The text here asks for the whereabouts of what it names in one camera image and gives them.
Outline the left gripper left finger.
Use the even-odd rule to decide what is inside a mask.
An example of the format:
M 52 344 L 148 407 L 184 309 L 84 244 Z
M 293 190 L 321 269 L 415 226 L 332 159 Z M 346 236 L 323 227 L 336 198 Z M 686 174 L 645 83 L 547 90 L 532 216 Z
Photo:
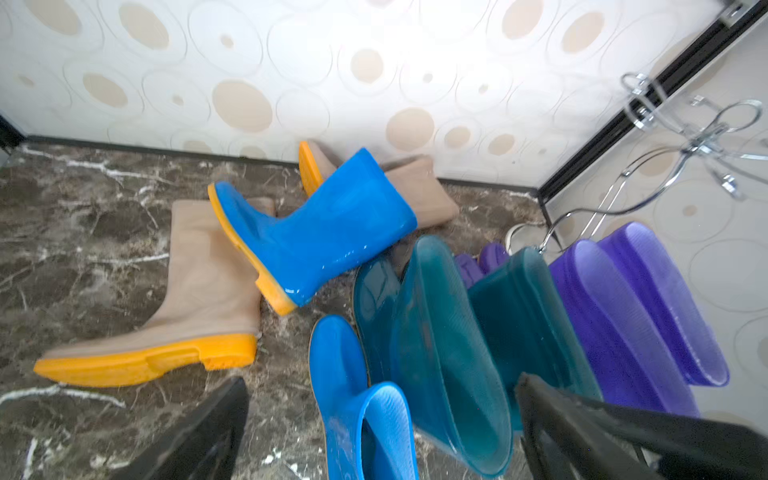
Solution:
M 231 377 L 159 436 L 114 479 L 229 479 L 246 426 L 249 394 Z

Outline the blue boot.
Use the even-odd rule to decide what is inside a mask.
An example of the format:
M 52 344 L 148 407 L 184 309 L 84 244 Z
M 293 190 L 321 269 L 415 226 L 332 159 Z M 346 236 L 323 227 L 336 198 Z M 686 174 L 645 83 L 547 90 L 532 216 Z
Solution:
M 310 381 L 323 422 L 330 479 L 417 479 L 409 406 L 390 381 L 370 386 L 360 341 L 342 317 L 312 331 Z
M 256 269 L 256 287 L 280 316 L 417 227 L 415 213 L 365 148 L 284 218 L 257 211 L 228 182 L 210 184 L 208 196 L 224 233 Z

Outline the purple boot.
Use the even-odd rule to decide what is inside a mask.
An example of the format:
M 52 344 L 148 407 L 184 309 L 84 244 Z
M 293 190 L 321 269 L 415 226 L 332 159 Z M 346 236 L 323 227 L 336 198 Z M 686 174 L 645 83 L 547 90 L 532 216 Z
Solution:
M 469 290 L 508 258 L 501 256 L 493 270 L 466 254 L 455 256 L 454 262 Z M 597 243 L 579 241 L 548 267 L 599 383 L 601 400 L 698 416 L 691 388 L 649 314 Z
M 640 301 L 686 382 L 724 387 L 730 370 L 687 283 L 656 234 L 640 222 L 619 227 L 597 242 Z

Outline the teal boot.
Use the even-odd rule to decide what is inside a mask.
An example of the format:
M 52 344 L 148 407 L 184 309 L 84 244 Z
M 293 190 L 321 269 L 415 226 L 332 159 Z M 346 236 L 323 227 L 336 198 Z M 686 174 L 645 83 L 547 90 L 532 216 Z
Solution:
M 468 295 L 507 391 L 515 433 L 523 430 L 515 397 L 523 373 L 557 389 L 602 398 L 548 264 L 535 248 L 517 251 Z
M 371 382 L 397 384 L 415 429 L 437 447 L 478 475 L 503 474 L 508 395 L 448 246 L 420 237 L 402 275 L 386 254 L 364 264 L 353 310 Z

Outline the beige boot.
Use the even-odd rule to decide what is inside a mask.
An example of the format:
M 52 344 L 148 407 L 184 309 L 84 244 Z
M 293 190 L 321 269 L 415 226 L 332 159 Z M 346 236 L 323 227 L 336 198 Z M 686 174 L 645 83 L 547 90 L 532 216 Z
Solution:
M 338 169 L 313 141 L 299 143 L 298 165 L 303 189 L 308 197 Z M 431 157 L 414 157 L 384 173 L 414 212 L 418 229 L 445 224 L 459 215 L 459 206 L 434 174 L 434 161 Z
M 159 309 L 136 331 L 49 350 L 34 371 L 57 382 L 104 388 L 142 384 L 195 363 L 207 370 L 250 365 L 261 331 L 256 279 L 211 203 L 177 200 Z

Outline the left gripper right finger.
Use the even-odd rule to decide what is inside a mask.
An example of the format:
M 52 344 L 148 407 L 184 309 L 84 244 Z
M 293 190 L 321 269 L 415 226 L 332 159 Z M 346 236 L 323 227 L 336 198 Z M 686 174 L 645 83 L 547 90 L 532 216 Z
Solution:
M 767 439 L 742 425 L 634 409 L 519 377 L 522 446 L 536 479 L 764 479 Z

